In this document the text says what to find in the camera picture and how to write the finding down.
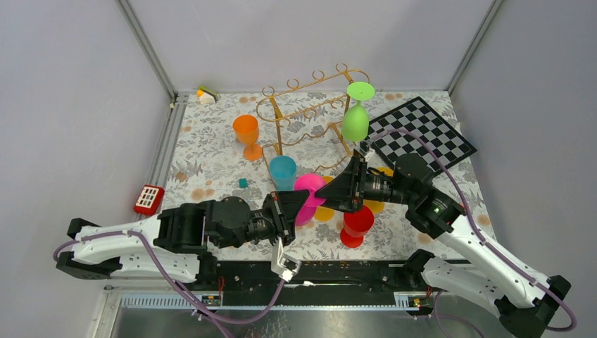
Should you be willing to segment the magenta plastic wine glass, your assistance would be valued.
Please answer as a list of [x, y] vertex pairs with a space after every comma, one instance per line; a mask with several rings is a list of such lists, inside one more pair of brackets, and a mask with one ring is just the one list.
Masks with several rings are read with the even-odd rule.
[[294, 190], [308, 190], [309, 196], [296, 216], [295, 226], [304, 226], [313, 219], [317, 208], [325, 202], [325, 199], [316, 197], [315, 193], [325, 185], [325, 179], [315, 173], [305, 174], [296, 179]]

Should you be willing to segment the green plastic wine glass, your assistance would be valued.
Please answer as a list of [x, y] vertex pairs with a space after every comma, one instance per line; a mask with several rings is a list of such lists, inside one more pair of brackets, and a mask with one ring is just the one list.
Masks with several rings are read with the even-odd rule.
[[375, 88], [368, 82], [353, 82], [347, 87], [346, 92], [356, 104], [345, 113], [341, 134], [345, 139], [358, 143], [367, 137], [370, 123], [368, 112], [362, 106], [362, 102], [375, 95]]

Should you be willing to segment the gold wire wine glass rack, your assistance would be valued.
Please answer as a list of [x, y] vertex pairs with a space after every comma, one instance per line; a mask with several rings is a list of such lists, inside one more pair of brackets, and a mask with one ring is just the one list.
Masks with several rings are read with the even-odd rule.
[[323, 70], [314, 70], [307, 83], [291, 78], [286, 82], [286, 89], [279, 91], [273, 86], [261, 89], [263, 98], [256, 102], [256, 117], [270, 123], [275, 131], [275, 138], [263, 145], [263, 162], [267, 169], [273, 158], [294, 156], [299, 147], [314, 146], [317, 139], [335, 139], [341, 151], [314, 167], [315, 173], [338, 168], [352, 154], [355, 143], [341, 135], [341, 126], [356, 100], [345, 91], [323, 89], [323, 85], [336, 80], [347, 86], [354, 82], [371, 83], [365, 71], [338, 63], [329, 75]]

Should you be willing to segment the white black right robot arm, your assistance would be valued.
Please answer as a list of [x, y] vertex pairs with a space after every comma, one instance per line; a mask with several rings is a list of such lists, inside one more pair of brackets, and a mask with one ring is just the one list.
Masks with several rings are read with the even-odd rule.
[[454, 293], [496, 316], [515, 337], [540, 337], [571, 284], [531, 268], [487, 236], [461, 203], [433, 186], [433, 176], [418, 154], [399, 156], [392, 178], [374, 174], [355, 154], [315, 196], [324, 199], [326, 207], [345, 213], [359, 211], [365, 200], [406, 205], [405, 217], [415, 229], [457, 251], [483, 273], [471, 273], [419, 249], [403, 272], [408, 287], [421, 290], [429, 285]]

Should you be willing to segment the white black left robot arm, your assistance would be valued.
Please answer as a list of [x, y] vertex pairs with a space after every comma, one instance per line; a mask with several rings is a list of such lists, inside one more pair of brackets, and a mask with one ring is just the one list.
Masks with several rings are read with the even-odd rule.
[[284, 248], [296, 238], [297, 215], [309, 195], [307, 190], [270, 192], [256, 210], [229, 196], [109, 227], [74, 218], [68, 228], [71, 240], [55, 249], [53, 259], [59, 270], [81, 280], [163, 276], [210, 289], [219, 273], [210, 247], [269, 241], [271, 270], [288, 282], [301, 262]]

